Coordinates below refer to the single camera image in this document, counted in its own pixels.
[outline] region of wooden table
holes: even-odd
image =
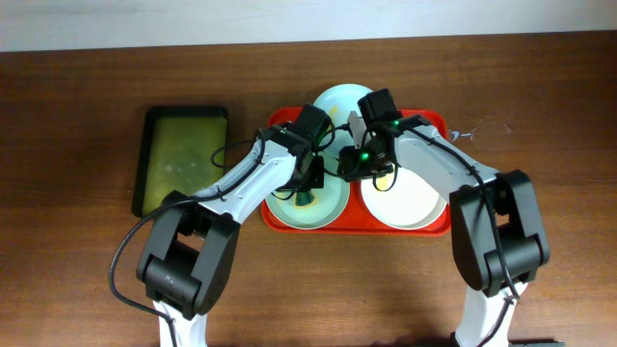
[[[228,108],[230,141],[340,83],[440,112],[454,144],[533,179],[551,260],[511,338],[617,340],[617,33],[110,49],[0,55],[0,338],[6,346],[154,346],[155,318],[107,271],[129,212],[144,111]],[[135,279],[136,236],[119,289]],[[465,284],[449,236],[289,235],[255,212],[212,345],[368,345],[448,336]]]

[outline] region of wall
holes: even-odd
[[[0,0],[0,50],[617,29],[617,0]]]

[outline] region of plate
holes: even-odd
[[[377,179],[377,187],[385,190],[394,174]],[[368,211],[383,224],[399,229],[417,229],[435,222],[443,213],[446,201],[416,173],[399,168],[396,183],[387,192],[373,187],[372,179],[361,183],[362,199]]]
[[[332,119],[333,124],[335,126],[340,126],[347,122],[350,112],[356,111],[358,115],[361,114],[360,108],[358,108],[358,100],[371,92],[369,88],[361,85],[338,85],[319,95],[313,105],[326,111],[328,116]],[[329,141],[330,135],[326,136],[321,142],[321,145],[325,145]],[[335,140],[325,151],[337,158],[341,148],[353,145],[354,139],[349,132],[337,131]]]
[[[324,153],[324,166],[336,172],[337,161],[330,154]],[[290,200],[281,200],[269,195],[266,204],[272,214],[282,223],[299,229],[324,227],[334,221],[343,212],[349,200],[349,183],[344,180],[324,175],[324,187],[312,189],[314,201],[306,206],[296,205],[296,196]],[[288,192],[276,192],[279,198],[286,198]]]

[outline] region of table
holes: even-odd
[[[437,110],[476,160],[532,178],[551,260],[513,339],[617,339],[617,33],[353,40],[0,55],[0,335],[7,346],[155,346],[154,317],[116,300],[145,110],[228,108],[230,141],[340,83]],[[147,237],[126,249],[135,279]],[[446,337],[465,284],[449,236],[290,235],[255,212],[208,319],[212,345],[369,345]]]

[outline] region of red tray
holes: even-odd
[[[268,120],[268,126],[272,124],[284,123],[287,121],[295,121],[300,115],[301,107],[284,107],[281,108],[270,116]],[[411,115],[423,115],[425,118],[433,122],[433,125],[437,127],[440,134],[447,139],[447,125],[442,116],[435,111],[422,110],[422,109],[400,109],[403,117]],[[303,230],[290,227],[277,219],[272,214],[266,202],[261,204],[261,216],[263,221],[268,227],[283,232],[296,232],[296,233],[337,233],[337,234],[364,234],[364,235],[412,235],[412,236],[441,236],[450,231],[450,206],[447,205],[442,215],[432,224],[414,230],[401,230],[394,227],[389,227],[375,217],[368,211],[364,201],[362,200],[362,194],[360,191],[360,183],[351,183],[351,193],[349,201],[343,212],[332,223],[327,226]]]

